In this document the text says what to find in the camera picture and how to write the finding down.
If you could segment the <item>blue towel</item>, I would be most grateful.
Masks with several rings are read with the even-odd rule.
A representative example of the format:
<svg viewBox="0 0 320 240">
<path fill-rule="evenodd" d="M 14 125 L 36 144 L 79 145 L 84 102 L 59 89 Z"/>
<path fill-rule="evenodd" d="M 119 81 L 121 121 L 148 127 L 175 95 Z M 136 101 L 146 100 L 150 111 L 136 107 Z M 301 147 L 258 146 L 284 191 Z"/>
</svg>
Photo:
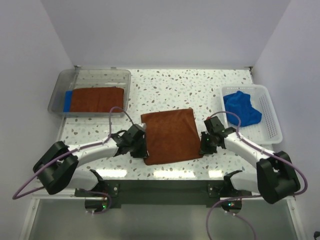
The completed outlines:
<svg viewBox="0 0 320 240">
<path fill-rule="evenodd" d="M 242 91 L 237 91 L 223 97 L 226 112 L 234 113 L 240 118 L 240 126 L 247 127 L 259 124 L 262 113 L 253 108 L 251 96 Z"/>
<path fill-rule="evenodd" d="M 63 104 L 63 112 L 64 113 L 68 113 L 70 111 L 71 102 L 72 102 L 72 95 L 73 95 L 73 91 L 72 90 L 68 90 L 68 91 L 65 92 L 64 104 Z"/>
</svg>

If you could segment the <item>brown towel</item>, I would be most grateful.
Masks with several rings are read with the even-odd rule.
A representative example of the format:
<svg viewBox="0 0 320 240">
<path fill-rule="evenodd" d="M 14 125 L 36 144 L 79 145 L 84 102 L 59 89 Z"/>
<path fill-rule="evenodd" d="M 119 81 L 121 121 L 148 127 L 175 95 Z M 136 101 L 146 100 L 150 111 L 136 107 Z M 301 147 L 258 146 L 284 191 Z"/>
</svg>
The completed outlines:
<svg viewBox="0 0 320 240">
<path fill-rule="evenodd" d="M 109 113 L 111 108 L 124 107 L 124 89 L 120 87 L 90 87 L 74 89 L 69 112 Z"/>
<path fill-rule="evenodd" d="M 147 166 L 202 158 L 201 140 L 191 108 L 145 113 Z"/>
</svg>

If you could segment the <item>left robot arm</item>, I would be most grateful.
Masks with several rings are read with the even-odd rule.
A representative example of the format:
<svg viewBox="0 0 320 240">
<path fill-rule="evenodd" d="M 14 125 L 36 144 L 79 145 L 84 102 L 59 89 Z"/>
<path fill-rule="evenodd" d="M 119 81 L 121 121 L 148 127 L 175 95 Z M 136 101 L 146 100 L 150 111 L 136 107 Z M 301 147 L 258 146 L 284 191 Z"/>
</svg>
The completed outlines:
<svg viewBox="0 0 320 240">
<path fill-rule="evenodd" d="M 78 167 L 90 162 L 130 153 L 133 158 L 148 156 L 145 123 L 133 124 L 122 135 L 112 133 L 87 144 L 66 145 L 55 142 L 33 166 L 33 172 L 49 195 L 66 188 L 85 189 L 92 196 L 103 193 L 103 179 L 95 171 L 80 173 Z"/>
</svg>

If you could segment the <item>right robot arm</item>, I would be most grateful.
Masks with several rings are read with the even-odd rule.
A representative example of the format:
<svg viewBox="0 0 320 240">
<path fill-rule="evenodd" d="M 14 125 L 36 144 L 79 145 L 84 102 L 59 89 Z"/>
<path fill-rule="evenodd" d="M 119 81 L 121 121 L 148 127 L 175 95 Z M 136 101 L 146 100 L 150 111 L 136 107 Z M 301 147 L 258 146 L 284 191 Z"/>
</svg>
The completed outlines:
<svg viewBox="0 0 320 240">
<path fill-rule="evenodd" d="M 201 134 L 201 155 L 216 153 L 220 147 L 237 154 L 256 170 L 255 173 L 236 170 L 226 174 L 222 190 L 227 196 L 248 191 L 274 204 L 300 190 L 296 170 L 286 152 L 263 149 L 241 135 L 236 128 L 225 128 L 216 116 L 207 118 L 204 125 L 206 131 Z"/>
</svg>

